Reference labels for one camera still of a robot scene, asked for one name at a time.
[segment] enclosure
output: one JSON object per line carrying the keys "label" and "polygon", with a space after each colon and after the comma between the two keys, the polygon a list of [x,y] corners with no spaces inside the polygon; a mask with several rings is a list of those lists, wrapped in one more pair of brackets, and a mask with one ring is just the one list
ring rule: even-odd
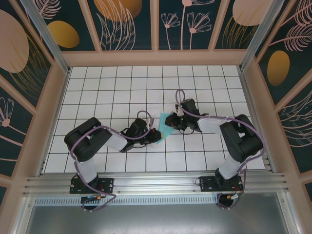
{"label": "enclosure", "polygon": [[[0,22],[1,233],[311,232],[311,0],[6,0]],[[262,134],[240,204],[196,184],[226,160],[223,136],[174,130],[103,146],[117,197],[84,213],[65,135],[91,117],[120,132],[141,110],[159,129],[177,89]]]}

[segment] white grid table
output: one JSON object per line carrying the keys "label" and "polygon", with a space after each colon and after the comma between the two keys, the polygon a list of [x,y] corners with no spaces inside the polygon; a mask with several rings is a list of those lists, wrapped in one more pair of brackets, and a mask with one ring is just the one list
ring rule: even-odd
{"label": "white grid table", "polygon": [[[138,111],[147,110],[158,129],[160,113],[175,109],[178,88],[195,100],[201,114],[250,116],[235,66],[74,67],[43,172],[75,172],[64,137],[91,117],[121,131]],[[209,171],[227,155],[219,135],[174,131],[160,144],[127,153],[104,146],[94,161],[98,172]],[[262,158],[249,162],[247,169],[265,169]]]}

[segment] blue cloth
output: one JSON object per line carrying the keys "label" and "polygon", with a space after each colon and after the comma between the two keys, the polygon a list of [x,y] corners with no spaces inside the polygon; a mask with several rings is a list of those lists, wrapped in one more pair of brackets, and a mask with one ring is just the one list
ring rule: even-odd
{"label": "blue cloth", "polygon": [[163,139],[165,139],[167,136],[169,136],[173,131],[174,128],[169,127],[165,124],[166,118],[169,116],[170,114],[164,114],[161,113],[160,114],[160,120],[159,120],[159,129],[158,131],[161,132],[162,138],[157,142],[157,144],[159,144]]}

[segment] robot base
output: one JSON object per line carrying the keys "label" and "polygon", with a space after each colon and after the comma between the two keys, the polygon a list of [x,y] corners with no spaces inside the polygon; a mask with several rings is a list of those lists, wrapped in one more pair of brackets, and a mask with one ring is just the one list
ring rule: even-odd
{"label": "robot base", "polygon": [[[73,178],[70,185],[70,194],[96,194],[95,191],[89,189],[80,178]],[[114,179],[113,178],[98,178],[91,181],[89,185],[96,190],[111,194],[113,192]]]}
{"label": "robot base", "polygon": [[222,188],[219,187],[218,183],[215,180],[215,176],[201,176],[199,178],[199,185],[201,192],[234,192],[235,186],[243,190],[242,178],[239,175],[236,175],[229,179]]}

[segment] floral wall print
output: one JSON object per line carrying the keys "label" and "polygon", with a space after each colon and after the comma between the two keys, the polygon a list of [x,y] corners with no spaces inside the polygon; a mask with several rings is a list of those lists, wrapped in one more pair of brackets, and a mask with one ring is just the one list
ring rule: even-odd
{"label": "floral wall print", "polygon": [[102,50],[151,50],[149,0],[88,0]]}
{"label": "floral wall print", "polygon": [[0,174],[12,175],[32,117],[0,88]]}
{"label": "floral wall print", "polygon": [[215,49],[247,49],[272,0],[230,0]]}
{"label": "floral wall print", "polygon": [[0,207],[1,207],[1,203],[4,199],[5,192],[6,192],[6,188],[3,186],[0,186]]}
{"label": "floral wall print", "polygon": [[77,0],[34,0],[34,4],[61,51],[95,50]]}
{"label": "floral wall print", "polygon": [[312,0],[298,0],[259,62],[277,104],[312,68]]}
{"label": "floral wall print", "polygon": [[312,82],[278,115],[300,173],[312,170]]}
{"label": "floral wall print", "polygon": [[0,76],[36,106],[51,64],[8,1],[0,22]]}
{"label": "floral wall print", "polygon": [[160,0],[159,49],[208,49],[219,0]]}

